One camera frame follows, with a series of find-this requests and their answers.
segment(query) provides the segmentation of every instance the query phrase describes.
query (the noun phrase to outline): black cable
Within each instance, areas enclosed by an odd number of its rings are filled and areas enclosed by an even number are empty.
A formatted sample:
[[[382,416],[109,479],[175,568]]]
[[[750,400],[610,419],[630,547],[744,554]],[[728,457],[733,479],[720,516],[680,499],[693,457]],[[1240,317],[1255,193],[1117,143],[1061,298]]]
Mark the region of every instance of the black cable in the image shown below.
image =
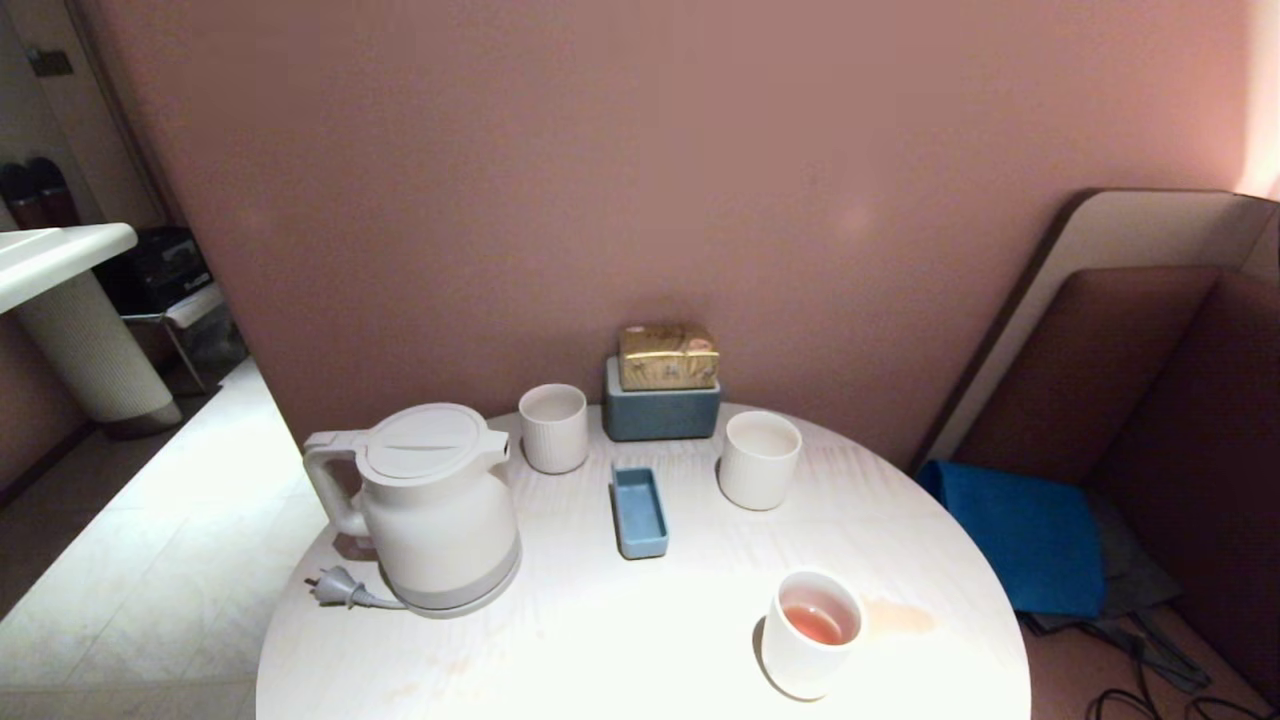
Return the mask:
[[[1093,698],[1089,702],[1089,705],[1085,706],[1084,720],[1102,720],[1102,707],[1106,705],[1108,700],[1116,702],[1123,701],[1134,710],[1146,715],[1149,720],[1164,720],[1164,717],[1160,715],[1160,711],[1156,710],[1156,701],[1152,700],[1151,689],[1147,687],[1147,671],[1146,666],[1142,662],[1142,657],[1146,650],[1147,650],[1146,643],[1143,643],[1139,639],[1138,643],[1133,647],[1132,652],[1129,653],[1129,657],[1133,659],[1134,671],[1138,674],[1138,692],[1142,693],[1142,697],[1138,697],[1132,692],[1123,691],[1120,688],[1111,688],[1103,691],[1102,694]],[[1229,700],[1221,700],[1216,697],[1198,697],[1192,700],[1190,702],[1187,703],[1187,707],[1184,708],[1184,716],[1187,719],[1192,719],[1192,710],[1194,710],[1196,712],[1199,714],[1199,717],[1202,720],[1225,720],[1210,715],[1204,710],[1206,707],[1226,707],[1228,710],[1239,712],[1240,715],[1244,715],[1251,720],[1280,719],[1280,711],[1272,712],[1270,715],[1258,715],[1257,712],[1253,712],[1252,710],[1239,706]]]

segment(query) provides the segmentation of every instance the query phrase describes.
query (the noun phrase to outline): sofa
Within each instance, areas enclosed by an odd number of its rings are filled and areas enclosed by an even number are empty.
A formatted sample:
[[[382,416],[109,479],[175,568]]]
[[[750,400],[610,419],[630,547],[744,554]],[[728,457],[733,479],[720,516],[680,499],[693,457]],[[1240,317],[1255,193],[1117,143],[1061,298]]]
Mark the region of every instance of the sofa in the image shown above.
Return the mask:
[[[1183,587],[1156,619],[1213,678],[1202,694],[1280,705],[1275,284],[1210,266],[1076,272],[951,460],[1107,496]],[[1036,719],[1084,717],[1107,688],[1137,692],[1132,660],[1110,644],[1074,629],[1024,639]],[[1160,712],[1183,717],[1190,697],[1148,683]]]

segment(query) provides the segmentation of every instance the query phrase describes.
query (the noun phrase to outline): cup of tea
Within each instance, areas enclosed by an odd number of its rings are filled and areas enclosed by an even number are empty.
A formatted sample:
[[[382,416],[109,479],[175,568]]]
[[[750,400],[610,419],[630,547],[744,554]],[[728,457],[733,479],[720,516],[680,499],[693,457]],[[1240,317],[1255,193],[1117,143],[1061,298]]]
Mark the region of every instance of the cup of tea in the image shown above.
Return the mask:
[[[721,492],[748,510],[772,510],[787,496],[800,461],[800,429],[764,410],[741,413],[724,427]]]
[[[539,473],[568,473],[586,461],[586,396],[573,386],[538,386],[520,398],[525,459]]]
[[[867,614],[858,596],[831,573],[800,568],[773,593],[760,661],[778,689],[817,700],[831,692],[864,634]]]

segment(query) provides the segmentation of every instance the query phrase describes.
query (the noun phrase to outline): gold box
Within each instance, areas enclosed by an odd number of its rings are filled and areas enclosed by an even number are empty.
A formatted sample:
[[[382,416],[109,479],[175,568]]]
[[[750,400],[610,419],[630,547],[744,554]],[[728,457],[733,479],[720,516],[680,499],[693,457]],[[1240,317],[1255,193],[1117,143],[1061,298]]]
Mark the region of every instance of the gold box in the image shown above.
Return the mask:
[[[618,364],[625,391],[709,388],[719,351],[701,325],[634,325],[618,333]]]

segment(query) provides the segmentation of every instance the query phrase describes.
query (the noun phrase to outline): ribbed ceramic cup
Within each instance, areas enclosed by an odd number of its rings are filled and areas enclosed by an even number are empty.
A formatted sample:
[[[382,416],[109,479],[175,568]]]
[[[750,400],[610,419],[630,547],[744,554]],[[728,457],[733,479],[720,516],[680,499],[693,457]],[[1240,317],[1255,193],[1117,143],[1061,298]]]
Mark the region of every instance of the ribbed ceramic cup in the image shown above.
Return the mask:
[[[772,510],[787,496],[804,439],[790,420],[764,410],[741,413],[724,428],[721,492],[748,510]]]
[[[573,386],[538,386],[520,398],[525,459],[539,473],[568,473],[586,461],[586,396]]]

